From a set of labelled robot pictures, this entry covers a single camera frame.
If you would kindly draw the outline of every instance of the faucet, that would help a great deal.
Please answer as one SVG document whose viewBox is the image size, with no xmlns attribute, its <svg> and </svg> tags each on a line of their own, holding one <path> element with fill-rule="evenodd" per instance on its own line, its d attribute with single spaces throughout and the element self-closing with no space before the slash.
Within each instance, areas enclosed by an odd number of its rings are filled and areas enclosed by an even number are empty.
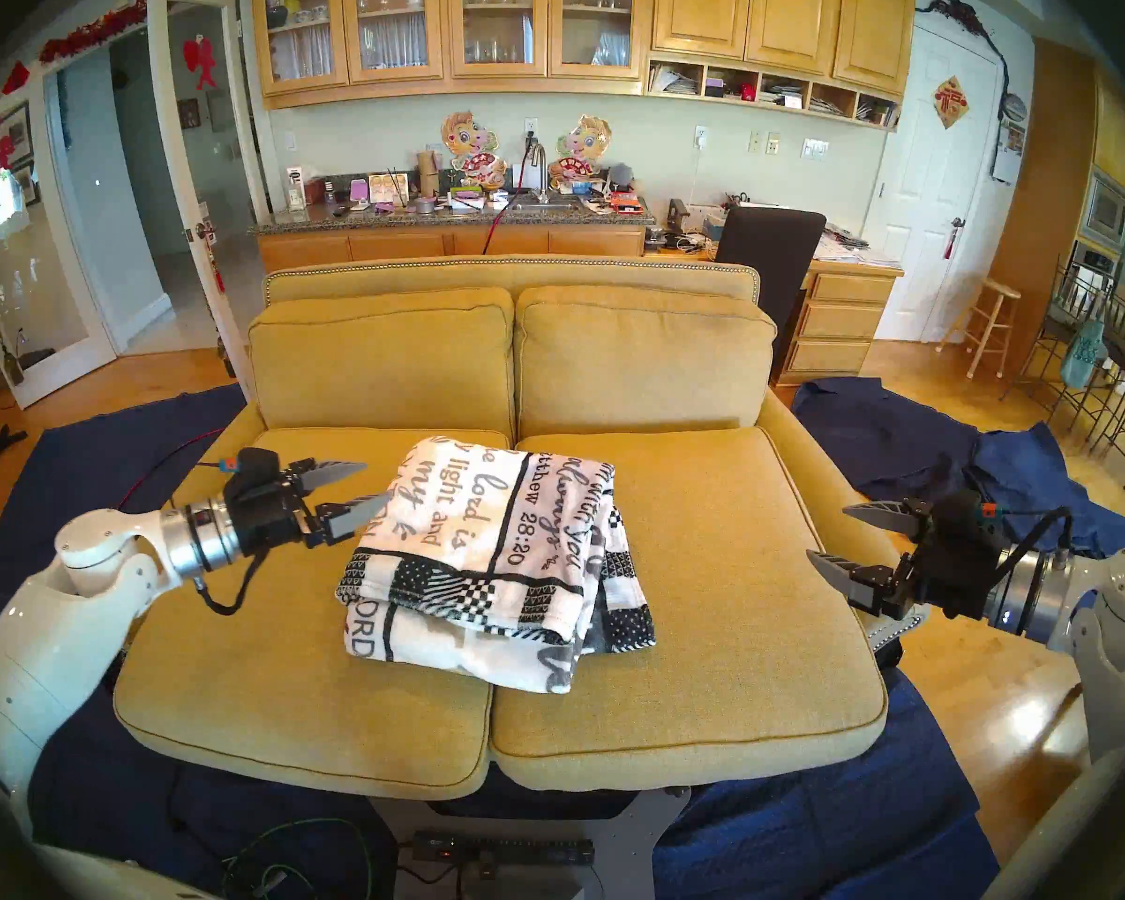
<svg viewBox="0 0 1125 900">
<path fill-rule="evenodd" d="M 529 133 L 525 142 L 529 144 L 529 165 L 537 168 L 537 182 L 541 187 L 537 191 L 537 201 L 543 204 L 550 201 L 550 195 L 546 182 L 546 148 L 542 143 L 534 137 L 533 133 Z"/>
</svg>

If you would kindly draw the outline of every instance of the couch cushion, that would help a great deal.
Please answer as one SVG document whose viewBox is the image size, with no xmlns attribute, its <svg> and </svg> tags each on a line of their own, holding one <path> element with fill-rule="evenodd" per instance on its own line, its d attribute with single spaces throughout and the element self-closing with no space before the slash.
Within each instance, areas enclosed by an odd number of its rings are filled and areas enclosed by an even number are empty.
<svg viewBox="0 0 1125 900">
<path fill-rule="evenodd" d="M 507 290 L 392 292 L 267 307 L 250 326 L 270 429 L 486 429 L 512 436 Z"/>
<path fill-rule="evenodd" d="M 518 298 L 518 436 L 750 425 L 775 323 L 729 296 L 537 287 Z"/>
<path fill-rule="evenodd" d="M 515 298 L 529 287 L 591 285 L 718 292 L 758 302 L 754 268 L 651 258 L 508 254 L 407 258 L 278 270 L 264 281 L 267 305 L 289 298 L 338 298 L 452 287 L 501 287 Z"/>
<path fill-rule="evenodd" d="M 657 647 L 582 658 L 566 696 L 496 688 L 492 750 L 536 790 L 762 777 L 866 750 L 886 692 L 804 550 L 814 531 L 758 429 L 529 438 L 610 461 Z"/>
<path fill-rule="evenodd" d="M 387 487 L 430 434 L 507 448 L 498 432 L 297 429 L 255 444 L 284 464 L 303 457 L 370 467 L 316 490 L 315 503 Z M 191 585 L 150 610 L 116 685 L 117 717 L 164 755 L 305 788 L 449 799 L 487 774 L 488 684 L 442 670 L 353 658 L 333 596 L 354 542 L 274 549 L 234 615 L 213 613 Z M 208 576 L 230 602 L 245 561 Z"/>
</svg>

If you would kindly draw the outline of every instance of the green cable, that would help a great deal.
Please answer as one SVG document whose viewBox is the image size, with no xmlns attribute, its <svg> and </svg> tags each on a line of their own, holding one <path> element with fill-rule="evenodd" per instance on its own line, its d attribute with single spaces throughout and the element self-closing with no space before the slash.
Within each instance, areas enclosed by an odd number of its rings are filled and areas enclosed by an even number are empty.
<svg viewBox="0 0 1125 900">
<path fill-rule="evenodd" d="M 340 822 L 343 826 L 349 826 L 351 829 L 354 829 L 354 835 L 359 837 L 359 843 L 362 845 L 362 857 L 367 862 L 367 893 L 363 894 L 362 900 L 370 900 L 371 880 L 374 879 L 374 874 L 371 873 L 370 848 L 367 846 L 367 838 L 362 834 L 362 829 L 360 829 L 353 822 L 350 822 L 350 819 L 343 819 L 336 816 L 318 816 L 313 819 L 297 819 L 295 822 L 284 822 L 280 824 L 279 826 L 273 826 L 266 832 L 256 836 L 256 838 L 254 838 L 254 842 L 250 843 L 250 845 L 242 848 L 240 853 L 234 855 L 234 857 L 228 857 L 227 860 L 225 860 L 226 868 L 225 873 L 222 875 L 220 879 L 220 893 L 226 897 L 228 896 L 228 879 L 234 872 L 234 865 L 237 864 L 242 855 L 246 855 L 252 848 L 254 848 L 255 845 L 258 845 L 261 842 L 264 842 L 266 838 L 270 838 L 272 835 L 274 836 L 276 832 L 284 831 L 285 829 L 294 829 L 297 826 L 312 826 L 314 824 L 322 824 L 322 822 Z M 314 897 L 316 896 L 316 889 L 312 885 L 308 879 L 305 878 L 305 875 L 298 872 L 295 867 L 291 867 L 290 865 L 287 864 L 272 864 L 267 866 L 267 868 L 264 868 L 264 871 L 262 872 L 262 878 L 260 879 L 261 883 L 267 883 L 267 874 L 273 872 L 273 870 L 284 870 L 285 872 L 290 872 L 291 874 L 296 874 L 296 876 L 299 878 L 299 880 L 305 882 L 305 885 L 307 885 L 309 891 L 313 891 L 313 896 Z"/>
</svg>

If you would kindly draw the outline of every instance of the wooden desk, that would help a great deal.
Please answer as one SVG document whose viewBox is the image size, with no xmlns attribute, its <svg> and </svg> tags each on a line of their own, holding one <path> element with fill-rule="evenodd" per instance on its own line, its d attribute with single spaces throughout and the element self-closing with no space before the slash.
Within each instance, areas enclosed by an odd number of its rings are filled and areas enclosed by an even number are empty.
<svg viewBox="0 0 1125 900">
<path fill-rule="evenodd" d="M 831 243 L 821 242 L 817 248 L 818 254 L 831 252 L 839 253 Z M 865 254 L 883 258 L 880 252 Z M 649 252 L 646 256 L 686 261 L 717 258 L 708 250 L 683 253 L 667 249 Z M 892 284 L 903 272 L 894 264 L 813 258 L 800 286 L 801 299 L 792 341 L 785 354 L 775 356 L 771 384 L 784 388 L 819 377 L 855 376 L 866 360 Z"/>
</svg>

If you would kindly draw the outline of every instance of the red cable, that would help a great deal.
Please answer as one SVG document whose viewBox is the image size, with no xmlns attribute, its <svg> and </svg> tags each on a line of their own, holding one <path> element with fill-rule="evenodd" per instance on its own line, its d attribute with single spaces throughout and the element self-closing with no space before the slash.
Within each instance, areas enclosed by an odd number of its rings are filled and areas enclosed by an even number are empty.
<svg viewBox="0 0 1125 900">
<path fill-rule="evenodd" d="M 212 435 L 212 434 L 220 434 L 224 431 L 225 431 L 224 426 L 222 426 L 220 429 L 213 429 L 210 432 L 205 432 L 204 434 L 199 434 L 196 438 L 189 438 L 188 441 L 186 441 L 183 444 L 179 446 L 179 448 L 172 448 L 170 451 L 168 451 L 165 454 L 163 454 L 161 458 L 159 458 L 158 461 L 155 461 L 153 464 L 153 466 L 150 468 L 150 470 L 147 470 L 145 474 L 143 474 L 140 478 L 137 478 L 138 482 L 136 484 L 134 484 L 132 487 L 129 487 L 129 492 L 126 493 L 120 498 L 120 502 L 116 504 L 116 507 L 117 508 L 122 508 L 122 506 L 124 506 L 126 503 L 128 503 L 129 502 L 129 497 L 132 497 L 132 495 L 134 494 L 134 490 L 136 488 L 141 487 L 141 485 L 143 485 L 145 483 L 146 477 L 151 476 L 151 474 L 154 474 L 158 470 L 158 468 L 162 467 L 168 461 L 168 459 L 170 459 L 170 457 L 172 454 L 176 454 L 179 451 L 182 451 L 188 446 L 194 444 L 194 443 L 200 441 L 201 438 L 207 438 L 208 435 Z"/>
<path fill-rule="evenodd" d="M 520 166 L 520 171 L 521 172 L 520 172 L 520 178 L 518 178 L 518 191 L 515 192 L 515 196 L 520 196 L 520 194 L 521 194 L 521 189 L 520 189 L 521 184 L 525 182 L 525 161 L 529 160 L 529 147 L 525 147 L 525 156 L 523 156 L 520 160 L 521 160 L 520 161 L 520 165 L 521 165 Z M 485 254 L 487 253 L 487 246 L 489 244 L 492 244 L 492 235 L 495 234 L 495 227 L 501 224 L 501 219 L 504 218 L 504 214 L 508 212 L 508 206 L 511 206 L 511 204 L 512 202 L 510 200 L 510 202 L 507 202 L 504 206 L 504 208 L 501 209 L 501 212 L 498 212 L 498 213 L 495 214 L 495 220 L 492 223 L 492 227 L 489 227 L 489 230 L 488 230 L 487 242 L 484 242 L 484 253 Z"/>
</svg>

